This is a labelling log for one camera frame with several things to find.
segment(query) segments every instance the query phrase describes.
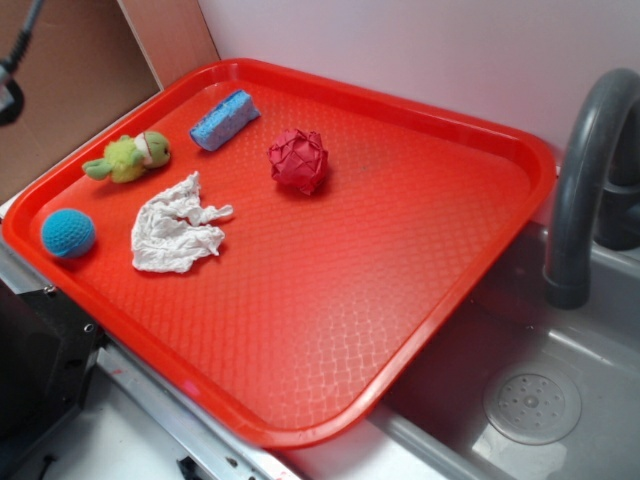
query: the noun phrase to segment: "crocheted ball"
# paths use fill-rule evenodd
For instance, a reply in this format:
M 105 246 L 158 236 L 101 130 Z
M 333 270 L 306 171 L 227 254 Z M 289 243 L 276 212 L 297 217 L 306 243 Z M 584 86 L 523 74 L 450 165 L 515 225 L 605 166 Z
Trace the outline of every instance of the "crocheted ball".
M 62 258 L 84 255 L 96 240 L 96 229 L 91 219 L 71 208 L 49 215 L 40 233 L 45 248 Z

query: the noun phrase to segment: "black cable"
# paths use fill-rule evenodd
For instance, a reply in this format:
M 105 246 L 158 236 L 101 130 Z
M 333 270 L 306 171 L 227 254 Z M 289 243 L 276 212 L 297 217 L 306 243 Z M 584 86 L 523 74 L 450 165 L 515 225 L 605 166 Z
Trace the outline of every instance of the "black cable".
M 56 457 L 54 457 L 53 455 L 45 455 L 44 457 L 44 467 L 42 467 L 42 471 L 40 472 L 40 476 L 38 476 L 38 480 L 43 480 L 44 479 L 44 475 L 47 473 L 47 470 L 49 470 L 49 467 L 51 466 L 51 464 L 53 462 L 55 462 L 56 460 L 58 460 Z
M 44 0 L 33 0 L 27 19 L 22 26 L 22 30 L 18 34 L 18 38 L 13 46 L 13 50 L 11 50 L 11 54 L 0 62 L 2 67 L 9 74 L 12 74 L 18 69 L 18 64 L 27 52 L 27 48 L 31 42 L 31 32 L 33 31 L 33 26 L 36 23 L 36 19 L 38 18 L 43 3 Z

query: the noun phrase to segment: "gray faucet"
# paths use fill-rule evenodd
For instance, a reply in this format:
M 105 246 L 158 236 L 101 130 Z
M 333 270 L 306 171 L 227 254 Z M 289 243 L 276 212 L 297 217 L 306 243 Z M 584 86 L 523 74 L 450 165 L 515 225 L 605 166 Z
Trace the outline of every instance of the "gray faucet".
M 592 240 L 613 250 L 640 246 L 640 76 L 628 69 L 596 82 L 569 140 L 544 267 L 554 307 L 589 299 Z

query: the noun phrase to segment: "blue sponge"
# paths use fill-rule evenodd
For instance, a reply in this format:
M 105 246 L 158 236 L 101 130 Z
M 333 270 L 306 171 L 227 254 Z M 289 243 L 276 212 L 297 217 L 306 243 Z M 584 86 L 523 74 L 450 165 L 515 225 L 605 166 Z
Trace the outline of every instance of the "blue sponge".
M 45 248 L 56 257 L 84 255 L 96 240 L 96 229 L 84 213 L 65 208 L 52 213 L 40 231 Z
M 259 116 L 251 96 L 238 90 L 207 113 L 189 133 L 200 147 L 213 152 Z

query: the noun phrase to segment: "green plush toy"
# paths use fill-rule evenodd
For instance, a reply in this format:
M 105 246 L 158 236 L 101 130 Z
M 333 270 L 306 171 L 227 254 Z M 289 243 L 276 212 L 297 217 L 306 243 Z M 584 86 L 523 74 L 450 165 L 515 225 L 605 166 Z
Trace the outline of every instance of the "green plush toy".
M 135 138 L 124 135 L 104 149 L 104 158 L 82 165 L 82 170 L 94 180 L 126 183 L 137 180 L 148 169 L 166 165 L 171 154 L 169 141 L 157 132 L 143 132 Z

